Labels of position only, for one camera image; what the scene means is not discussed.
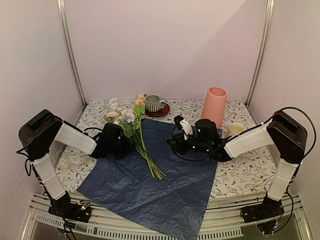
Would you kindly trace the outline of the artificial flower bouquet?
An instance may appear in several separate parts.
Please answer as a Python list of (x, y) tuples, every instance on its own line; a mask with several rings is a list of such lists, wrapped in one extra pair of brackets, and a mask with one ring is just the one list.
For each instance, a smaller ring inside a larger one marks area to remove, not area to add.
[(146, 97), (145, 93), (139, 94), (134, 102), (134, 107), (126, 109), (121, 109), (119, 100), (113, 97), (108, 101), (112, 111), (103, 117), (107, 123), (113, 123), (122, 128), (124, 135), (128, 137), (134, 149), (146, 160), (152, 177), (162, 180), (166, 174), (156, 165), (143, 139), (142, 121), (146, 113)]

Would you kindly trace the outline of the cream printed ribbon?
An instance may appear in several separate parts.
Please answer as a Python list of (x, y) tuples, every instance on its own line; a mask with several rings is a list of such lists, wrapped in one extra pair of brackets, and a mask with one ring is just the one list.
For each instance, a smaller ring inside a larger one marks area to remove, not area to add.
[(64, 152), (62, 150), (57, 151), (58, 157), (56, 169), (61, 172), (67, 172), (71, 169), (79, 167), (83, 163), (83, 159), (80, 157), (78, 151)]

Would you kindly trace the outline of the blue wrapping paper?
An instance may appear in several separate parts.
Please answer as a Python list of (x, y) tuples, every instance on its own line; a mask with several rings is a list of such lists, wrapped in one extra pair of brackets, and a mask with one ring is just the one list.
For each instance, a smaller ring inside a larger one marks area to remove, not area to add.
[(100, 158), (77, 191), (109, 211), (156, 232), (195, 240), (210, 199), (216, 161), (186, 161), (167, 144), (174, 125), (145, 119), (149, 154), (166, 177), (153, 178), (136, 151), (121, 159)]

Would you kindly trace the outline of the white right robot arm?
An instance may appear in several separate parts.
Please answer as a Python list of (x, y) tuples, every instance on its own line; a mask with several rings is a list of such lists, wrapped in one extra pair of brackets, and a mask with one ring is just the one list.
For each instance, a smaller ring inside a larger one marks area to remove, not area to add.
[(269, 218), (278, 210), (278, 204), (307, 155), (307, 130), (284, 109), (277, 110), (258, 125), (225, 138), (219, 136), (216, 124), (207, 118), (196, 121), (192, 127), (178, 115), (174, 123), (174, 129), (180, 133), (172, 132), (166, 142), (182, 160), (190, 151), (204, 154), (202, 161), (210, 159), (220, 163), (262, 148), (268, 148), (271, 154), (278, 154), (274, 178), (258, 208), (262, 218)]

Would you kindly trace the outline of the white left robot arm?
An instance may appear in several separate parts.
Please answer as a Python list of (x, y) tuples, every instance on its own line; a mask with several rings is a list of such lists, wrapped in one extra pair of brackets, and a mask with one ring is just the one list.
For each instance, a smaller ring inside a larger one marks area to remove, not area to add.
[(54, 142), (72, 147), (94, 158), (116, 158), (127, 156), (132, 145), (119, 125), (106, 123), (95, 136), (89, 136), (71, 123), (44, 109), (25, 123), (18, 131), (24, 154), (32, 163), (32, 168), (43, 185), (51, 205), (63, 216), (74, 213), (74, 204), (62, 187), (50, 158), (50, 147)]

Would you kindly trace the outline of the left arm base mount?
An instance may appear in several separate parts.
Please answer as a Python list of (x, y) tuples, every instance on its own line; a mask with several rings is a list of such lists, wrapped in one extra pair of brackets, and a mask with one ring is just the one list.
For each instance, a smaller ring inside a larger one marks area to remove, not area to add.
[(88, 223), (91, 217), (92, 208), (88, 201), (80, 200), (77, 203), (74, 203), (71, 202), (70, 198), (62, 197), (51, 203), (48, 213), (68, 220)]

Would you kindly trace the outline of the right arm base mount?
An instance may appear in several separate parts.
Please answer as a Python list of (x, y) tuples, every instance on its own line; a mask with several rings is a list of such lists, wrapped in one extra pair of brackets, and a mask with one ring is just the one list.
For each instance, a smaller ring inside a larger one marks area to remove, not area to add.
[(285, 211), (281, 201), (249, 205), (240, 210), (240, 216), (245, 223), (271, 219), (270, 221), (264, 221), (256, 225), (258, 231), (263, 235), (271, 235), (277, 230), (284, 219), (284, 213)]

